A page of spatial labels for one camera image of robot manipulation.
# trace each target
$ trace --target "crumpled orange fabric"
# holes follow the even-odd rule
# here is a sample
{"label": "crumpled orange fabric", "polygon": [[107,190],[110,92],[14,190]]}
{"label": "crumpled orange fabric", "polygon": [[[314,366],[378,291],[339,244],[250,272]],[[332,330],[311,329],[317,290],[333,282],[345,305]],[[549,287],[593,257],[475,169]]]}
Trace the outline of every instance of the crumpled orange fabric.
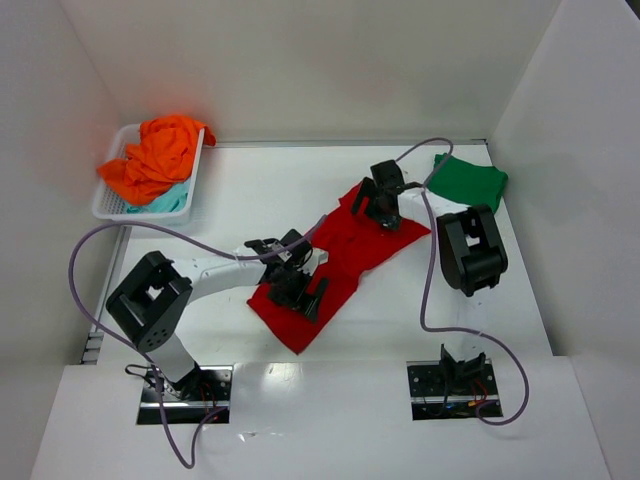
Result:
{"label": "crumpled orange fabric", "polygon": [[144,122],[140,145],[127,145],[126,159],[115,158],[98,167],[98,173],[131,205],[148,205],[191,176],[202,128],[204,143],[215,145],[209,127],[185,115]]}

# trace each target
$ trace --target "red cloth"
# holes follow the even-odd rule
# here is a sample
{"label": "red cloth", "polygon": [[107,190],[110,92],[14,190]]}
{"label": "red cloth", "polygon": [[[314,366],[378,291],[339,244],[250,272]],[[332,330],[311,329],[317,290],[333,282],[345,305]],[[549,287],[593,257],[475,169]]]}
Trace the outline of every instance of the red cloth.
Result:
{"label": "red cloth", "polygon": [[329,279],[320,301],[316,323],[269,300],[267,284],[260,285],[247,302],[274,335],[296,354],[309,346],[353,295],[362,273],[377,267],[429,233],[428,228],[410,220],[403,220],[400,229],[392,232],[383,229],[363,213],[352,215],[351,205],[359,187],[356,185],[340,199],[340,206],[329,214],[311,239],[314,247],[329,252],[329,261],[318,267],[309,286],[312,292],[321,278]]}

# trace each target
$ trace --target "purple cable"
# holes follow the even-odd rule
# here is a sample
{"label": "purple cable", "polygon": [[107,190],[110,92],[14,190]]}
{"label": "purple cable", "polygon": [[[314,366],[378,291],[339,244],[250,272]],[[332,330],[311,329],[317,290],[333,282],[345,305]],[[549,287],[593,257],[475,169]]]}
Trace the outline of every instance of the purple cable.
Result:
{"label": "purple cable", "polygon": [[436,220],[435,220],[435,217],[433,215],[433,210],[431,208],[431,205],[429,204],[429,199],[427,198],[426,188],[427,188],[427,185],[429,185],[429,182],[431,181],[433,176],[438,172],[438,170],[440,170],[442,168],[442,166],[449,160],[449,158],[451,158],[451,153],[453,152],[453,143],[451,142],[451,140],[448,140],[448,139],[442,138],[442,137],[429,138],[427,140],[424,140],[424,141],[418,143],[417,145],[414,145],[413,147],[411,147],[409,150],[404,152],[402,155],[400,155],[396,159],[396,162],[399,162],[404,157],[406,157],[408,154],[413,152],[416,148],[418,148],[418,147],[420,147],[422,145],[426,145],[428,143],[436,142],[436,141],[441,141],[441,142],[445,142],[445,143],[449,144],[449,151],[446,153],[446,155],[442,159],[442,161],[438,164],[438,166],[436,168],[433,169],[433,171],[429,174],[427,179],[422,184],[423,185],[423,189],[422,189],[422,193],[421,193],[422,201],[424,202],[424,206],[427,209],[427,213],[429,214],[429,225],[431,227],[431,252],[430,252],[430,256],[429,256],[429,268],[427,270],[427,279],[426,279],[425,284],[424,284],[424,293],[422,294],[422,304],[420,306],[420,326],[422,327],[422,329],[424,331],[429,332],[429,333],[461,332],[461,333],[469,333],[471,335],[478,335],[478,336],[480,336],[482,338],[486,338],[488,340],[491,340],[493,343],[495,343],[496,345],[500,346],[505,352],[507,352],[507,354],[511,357],[513,362],[516,364],[516,367],[518,367],[518,370],[520,371],[520,374],[522,375],[522,381],[524,382],[524,398],[522,400],[522,404],[520,405],[520,408],[518,409],[518,411],[516,413],[514,413],[511,417],[509,417],[509,418],[507,418],[505,420],[492,421],[492,420],[487,420],[486,418],[481,416],[480,415],[480,411],[484,407],[486,407],[487,405],[492,404],[492,403],[496,403],[496,401],[492,400],[492,401],[489,401],[489,402],[484,402],[484,403],[481,403],[480,405],[478,405],[476,407],[476,416],[478,417],[478,419],[481,422],[486,423],[487,425],[493,425],[493,426],[496,426],[496,427],[500,427],[500,426],[503,426],[503,425],[509,425],[510,423],[513,423],[518,418],[520,418],[522,413],[527,408],[527,405],[529,404],[529,377],[527,376],[527,372],[525,372],[524,367],[522,366],[522,363],[520,362],[518,357],[516,357],[515,353],[513,353],[513,351],[504,342],[502,342],[502,340],[499,340],[496,337],[494,337],[492,335],[489,335],[489,334],[486,334],[484,332],[481,332],[479,330],[474,330],[473,328],[466,328],[466,327],[430,327],[429,325],[427,325],[427,321],[426,321],[427,301],[429,300],[429,291],[431,290],[431,281],[433,280],[433,271],[435,269],[435,264],[436,264],[436,241],[437,241],[436,228],[437,227],[436,227]]}
{"label": "purple cable", "polygon": [[76,281],[75,281],[75,275],[74,275],[74,270],[75,270],[75,265],[76,265],[76,259],[78,257],[78,252],[80,252],[80,249],[87,242],[87,240],[89,240],[96,233],[99,233],[102,230],[106,230],[108,228],[114,228],[114,227],[121,227],[121,226],[131,226],[131,227],[150,228],[152,230],[157,230],[159,232],[163,232],[163,233],[166,233],[168,235],[172,235],[172,236],[174,236],[176,238],[184,240],[185,242],[188,242],[188,243],[190,243],[192,245],[195,245],[196,247],[199,247],[199,248],[201,248],[203,250],[206,250],[207,252],[213,253],[214,255],[218,255],[218,256],[223,257],[223,258],[227,258],[229,260],[240,260],[240,261],[266,260],[268,258],[280,255],[281,253],[284,253],[286,251],[292,250],[295,247],[297,247],[298,245],[300,245],[302,242],[305,242],[305,241],[310,242],[312,235],[320,227],[320,225],[322,225],[322,223],[324,222],[324,220],[326,218],[327,218],[327,216],[323,215],[320,218],[320,220],[318,220],[318,223],[316,223],[314,225],[314,227],[311,230],[309,230],[299,240],[296,240],[295,242],[291,243],[290,245],[287,245],[284,248],[280,248],[280,249],[274,250],[272,252],[265,253],[263,255],[249,255],[249,256],[233,255],[231,253],[227,253],[227,252],[223,252],[221,250],[218,250],[217,248],[210,247],[209,245],[205,245],[204,243],[198,242],[197,240],[194,240],[193,238],[187,237],[186,235],[183,235],[182,233],[178,233],[178,232],[176,232],[174,230],[171,230],[169,228],[160,227],[158,225],[153,225],[153,224],[145,223],[145,222],[136,222],[136,221],[128,221],[128,220],[110,222],[110,223],[105,223],[103,225],[99,225],[99,226],[95,227],[94,229],[89,230],[87,233],[85,233],[82,236],[82,238],[80,240],[78,240],[78,243],[76,244],[76,246],[73,247],[73,250],[71,251],[71,257],[69,258],[69,268],[67,270],[67,278],[69,279],[69,290],[71,290],[71,296],[73,297],[73,301],[77,305],[77,307],[80,310],[80,312],[85,316],[85,318],[87,320],[89,320],[89,322],[91,322],[93,325],[95,325],[100,330],[104,331],[107,335],[112,336],[113,338],[115,338],[119,342],[122,342],[127,347],[129,347],[132,350],[136,351],[137,353],[142,355],[142,357],[147,362],[149,362],[149,364],[151,365],[151,370],[153,371],[153,376],[155,378],[155,383],[156,383],[155,388],[156,388],[156,392],[158,393],[158,398],[159,398],[158,404],[160,406],[159,410],[160,410],[160,420],[162,421],[162,428],[164,429],[164,433],[167,436],[167,440],[169,441],[169,445],[171,445],[171,449],[175,453],[176,457],[178,457],[178,460],[180,461],[180,463],[185,468],[192,469],[196,465],[196,456],[195,456],[196,455],[196,453],[195,453],[196,439],[198,438],[198,434],[200,433],[200,430],[202,430],[204,425],[207,422],[209,422],[209,420],[211,420],[217,413],[219,413],[220,411],[224,410],[225,407],[220,407],[220,408],[214,410],[213,412],[209,413],[208,415],[205,415],[205,417],[200,421],[200,423],[196,427],[196,431],[193,433],[193,437],[191,439],[191,461],[187,462],[186,459],[182,456],[182,453],[180,452],[180,449],[178,448],[178,446],[176,445],[175,440],[173,439],[173,435],[171,435],[171,430],[169,429],[169,423],[167,421],[167,412],[165,411],[164,402],[163,402],[163,398],[162,398],[164,382],[162,382],[161,379],[160,379],[160,375],[159,375],[158,370],[157,370],[157,368],[156,368],[156,366],[155,366],[155,364],[153,362],[153,359],[151,359],[151,357],[149,357],[149,355],[147,355],[146,353],[139,352],[136,349],[135,345],[133,343],[131,343],[128,339],[126,339],[122,335],[116,333],[115,331],[111,330],[110,328],[105,327],[104,325],[102,325],[102,323],[98,319],[96,319],[91,314],[91,312],[89,312],[89,310],[87,310],[87,308],[82,303],[82,300],[80,300],[80,296],[78,295],[78,290],[76,288]]}

